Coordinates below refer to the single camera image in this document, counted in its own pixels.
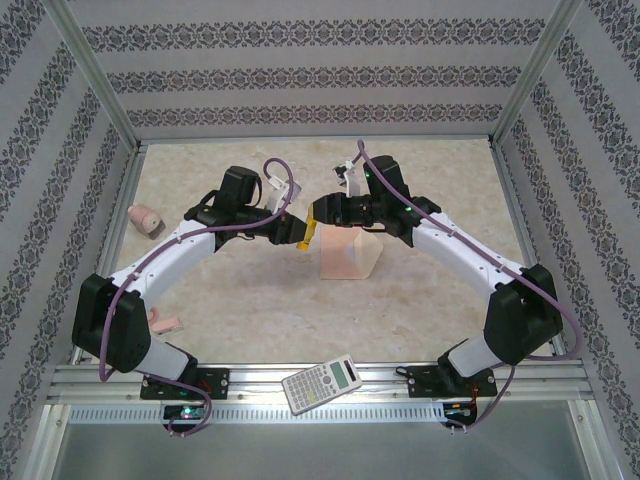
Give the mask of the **yellow glue stick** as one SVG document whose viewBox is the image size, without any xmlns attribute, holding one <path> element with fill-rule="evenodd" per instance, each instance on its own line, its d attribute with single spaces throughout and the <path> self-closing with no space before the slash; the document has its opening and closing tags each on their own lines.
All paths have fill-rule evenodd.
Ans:
<svg viewBox="0 0 640 480">
<path fill-rule="evenodd" d="M 300 251 L 306 252 L 311 244 L 311 241 L 315 235 L 317 227 L 317 221 L 313 218 L 313 215 L 310 214 L 306 220 L 306 230 L 303 236 L 303 239 L 296 244 L 296 248 Z"/>
</svg>

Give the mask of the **pink envelope with cream flap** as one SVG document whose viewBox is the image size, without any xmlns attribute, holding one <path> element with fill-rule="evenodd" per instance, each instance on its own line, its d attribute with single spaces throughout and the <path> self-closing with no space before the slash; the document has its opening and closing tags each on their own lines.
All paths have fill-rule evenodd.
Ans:
<svg viewBox="0 0 640 480">
<path fill-rule="evenodd" d="M 383 248 L 381 240 L 362 228 L 323 226 L 320 236 L 320 278 L 367 279 Z"/>
</svg>

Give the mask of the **grey scientific calculator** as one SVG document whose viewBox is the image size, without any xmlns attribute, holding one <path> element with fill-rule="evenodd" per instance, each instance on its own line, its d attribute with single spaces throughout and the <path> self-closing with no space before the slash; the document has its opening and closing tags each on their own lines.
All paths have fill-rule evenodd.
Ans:
<svg viewBox="0 0 640 480">
<path fill-rule="evenodd" d="M 298 416 L 358 390 L 363 381 L 346 354 L 292 374 L 281 384 L 291 413 Z"/>
</svg>

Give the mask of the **grey metal panel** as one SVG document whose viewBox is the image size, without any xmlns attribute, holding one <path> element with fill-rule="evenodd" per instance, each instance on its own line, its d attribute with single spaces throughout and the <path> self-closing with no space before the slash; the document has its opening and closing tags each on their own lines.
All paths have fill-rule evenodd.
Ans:
<svg viewBox="0 0 640 480">
<path fill-rule="evenodd" d="M 53 480 L 590 480 L 572 440 L 434 424 L 73 425 Z"/>
</svg>

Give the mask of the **aluminium side rail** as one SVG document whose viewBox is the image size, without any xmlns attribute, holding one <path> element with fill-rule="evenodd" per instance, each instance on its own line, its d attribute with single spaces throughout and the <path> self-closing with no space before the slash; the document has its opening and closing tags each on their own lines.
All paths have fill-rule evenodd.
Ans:
<svg viewBox="0 0 640 480">
<path fill-rule="evenodd" d="M 128 194 L 134 189 L 127 183 L 135 180 L 139 167 L 136 154 L 117 152 L 109 147 L 101 151 L 73 225 L 64 260 L 73 281 L 65 294 L 66 310 L 60 329 L 67 341 L 72 340 L 80 288 L 84 280 L 115 264 L 117 243 L 124 229 L 124 208 Z"/>
<path fill-rule="evenodd" d="M 511 174 L 509 173 L 509 168 L 502 151 L 499 147 L 494 147 L 492 144 L 489 144 L 489 147 L 518 240 L 523 264 L 530 267 L 539 263 L 540 258 L 529 231 L 527 212 L 523 208 L 521 197 L 517 191 L 517 185 L 514 183 Z M 559 356 L 566 354 L 569 350 L 567 340 L 572 339 L 572 337 L 569 337 L 568 339 L 566 338 L 569 325 L 567 324 L 565 316 L 560 314 L 560 317 L 563 324 L 562 331 L 556 334 L 548 342 L 550 351 L 549 356 L 553 358 L 558 358 Z"/>
</svg>

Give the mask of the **aluminium front rail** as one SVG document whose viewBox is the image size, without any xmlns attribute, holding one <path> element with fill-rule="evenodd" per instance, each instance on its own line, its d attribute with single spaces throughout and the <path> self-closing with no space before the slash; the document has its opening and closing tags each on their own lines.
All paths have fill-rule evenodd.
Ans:
<svg viewBox="0 0 640 480">
<path fill-rule="evenodd" d="M 230 370 L 227 401 L 240 404 L 283 404 L 281 381 L 306 369 L 306 364 L 227 364 Z M 406 380 L 392 363 L 360 363 L 363 385 L 339 399 L 342 403 L 398 403 L 409 400 Z M 94 364 L 63 365 L 55 369 L 45 397 L 56 404 L 131 404 L 140 400 L 143 376 L 116 373 L 99 380 Z M 506 389 L 506 401 L 593 400 L 593 388 L 579 361 L 521 363 Z"/>
</svg>

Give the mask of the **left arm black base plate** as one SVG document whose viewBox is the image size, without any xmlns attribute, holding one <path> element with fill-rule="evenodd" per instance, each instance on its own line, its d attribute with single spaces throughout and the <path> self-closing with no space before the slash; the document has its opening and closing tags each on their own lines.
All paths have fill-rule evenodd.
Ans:
<svg viewBox="0 0 640 480">
<path fill-rule="evenodd" d="M 142 400 L 163 401 L 198 401 L 203 400 L 199 389 L 206 393 L 212 400 L 225 400 L 228 395 L 230 370 L 227 368 L 210 368 L 199 366 L 183 374 L 177 386 L 166 381 L 145 378 L 140 390 Z"/>
</svg>

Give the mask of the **aluminium frame post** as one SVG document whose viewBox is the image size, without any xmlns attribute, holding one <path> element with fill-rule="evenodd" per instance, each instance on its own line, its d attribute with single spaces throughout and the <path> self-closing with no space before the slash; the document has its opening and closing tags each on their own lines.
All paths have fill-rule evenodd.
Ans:
<svg viewBox="0 0 640 480">
<path fill-rule="evenodd" d="M 137 153 L 141 139 L 121 104 L 107 74 L 98 61 L 67 0 L 40 0 L 72 53 L 89 86 L 98 97 L 111 123 L 130 153 Z"/>
<path fill-rule="evenodd" d="M 489 143 L 493 150 L 498 150 L 509 134 L 531 91 L 539 81 L 553 52 L 583 2 L 584 0 L 558 0 L 556 8 L 543 29 L 531 56 L 525 63 L 495 127 L 489 134 Z"/>
</svg>

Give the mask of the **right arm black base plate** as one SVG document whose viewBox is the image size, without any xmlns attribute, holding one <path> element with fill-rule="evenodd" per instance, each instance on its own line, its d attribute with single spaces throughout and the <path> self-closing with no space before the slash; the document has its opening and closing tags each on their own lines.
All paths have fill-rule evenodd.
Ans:
<svg viewBox="0 0 640 480">
<path fill-rule="evenodd" d="M 471 377 L 462 377 L 453 367 L 440 365 L 397 367 L 396 373 L 405 377 L 411 398 L 489 398 L 498 393 L 491 369 Z"/>
</svg>

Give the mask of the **aluminium lower frame bar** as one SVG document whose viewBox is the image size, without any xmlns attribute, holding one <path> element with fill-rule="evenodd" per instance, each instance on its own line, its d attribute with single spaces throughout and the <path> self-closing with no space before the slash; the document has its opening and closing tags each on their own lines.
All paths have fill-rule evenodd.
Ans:
<svg viewBox="0 0 640 480">
<path fill-rule="evenodd" d="M 603 454 L 598 443 L 589 404 L 584 400 L 568 402 L 572 421 L 591 480 L 609 480 Z"/>
<path fill-rule="evenodd" d="M 69 405 L 44 407 L 23 480 L 52 480 L 70 413 Z"/>
</svg>

